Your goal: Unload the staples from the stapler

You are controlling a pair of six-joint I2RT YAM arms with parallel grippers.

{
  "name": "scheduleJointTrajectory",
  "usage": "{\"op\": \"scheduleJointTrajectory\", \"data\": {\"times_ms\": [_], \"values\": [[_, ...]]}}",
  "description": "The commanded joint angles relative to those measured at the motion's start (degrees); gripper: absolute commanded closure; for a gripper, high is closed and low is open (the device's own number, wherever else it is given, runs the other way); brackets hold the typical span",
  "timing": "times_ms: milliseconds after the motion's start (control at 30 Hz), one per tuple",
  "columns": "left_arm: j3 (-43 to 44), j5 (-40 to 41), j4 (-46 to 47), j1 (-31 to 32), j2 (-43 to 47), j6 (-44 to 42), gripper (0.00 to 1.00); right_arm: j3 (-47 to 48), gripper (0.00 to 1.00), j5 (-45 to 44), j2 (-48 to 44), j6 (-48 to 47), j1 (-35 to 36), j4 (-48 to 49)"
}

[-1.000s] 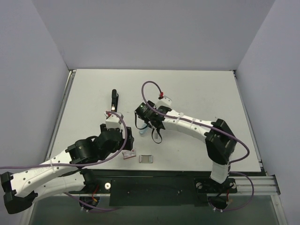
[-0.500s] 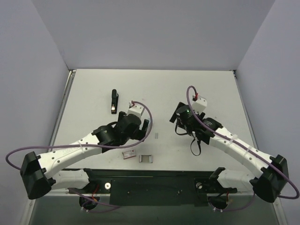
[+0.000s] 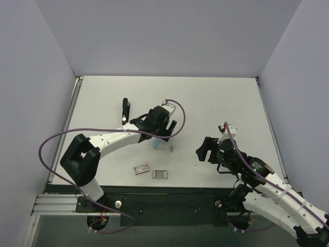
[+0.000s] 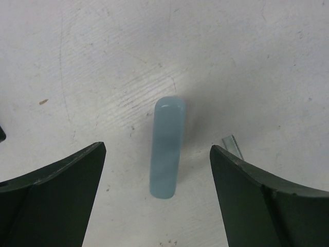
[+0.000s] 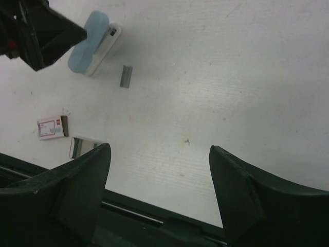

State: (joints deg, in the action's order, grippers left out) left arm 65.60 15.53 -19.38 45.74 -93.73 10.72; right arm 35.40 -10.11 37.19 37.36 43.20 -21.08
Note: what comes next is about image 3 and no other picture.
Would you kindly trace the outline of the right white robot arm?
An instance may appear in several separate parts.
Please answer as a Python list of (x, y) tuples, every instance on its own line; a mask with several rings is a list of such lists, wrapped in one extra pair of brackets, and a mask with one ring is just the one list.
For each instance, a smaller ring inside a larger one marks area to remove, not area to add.
[(240, 184), (230, 197), (235, 210), (258, 213), (296, 238), (299, 246), (328, 246), (328, 213), (309, 203), (257, 157), (240, 151), (233, 137), (205, 137), (199, 161), (223, 166)]

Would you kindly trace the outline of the black stapler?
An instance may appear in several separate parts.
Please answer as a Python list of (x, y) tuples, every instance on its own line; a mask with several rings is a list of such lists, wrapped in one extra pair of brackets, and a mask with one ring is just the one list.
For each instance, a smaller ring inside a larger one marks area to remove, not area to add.
[(129, 114), (130, 114), (130, 102), (127, 98), (123, 98), (122, 101), (122, 125), (125, 125), (129, 121)]

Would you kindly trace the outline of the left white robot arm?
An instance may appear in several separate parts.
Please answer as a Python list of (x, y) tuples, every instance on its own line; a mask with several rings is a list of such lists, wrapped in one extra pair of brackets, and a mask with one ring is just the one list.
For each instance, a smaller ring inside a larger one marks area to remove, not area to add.
[(115, 132), (91, 137), (79, 134), (74, 137), (63, 154), (60, 165), (82, 192), (89, 196), (89, 208), (99, 212), (106, 205), (104, 191), (96, 180), (99, 161), (120, 148), (148, 140), (152, 135), (170, 136), (177, 124), (174, 120), (168, 127), (175, 109), (176, 106), (169, 103), (156, 106)]

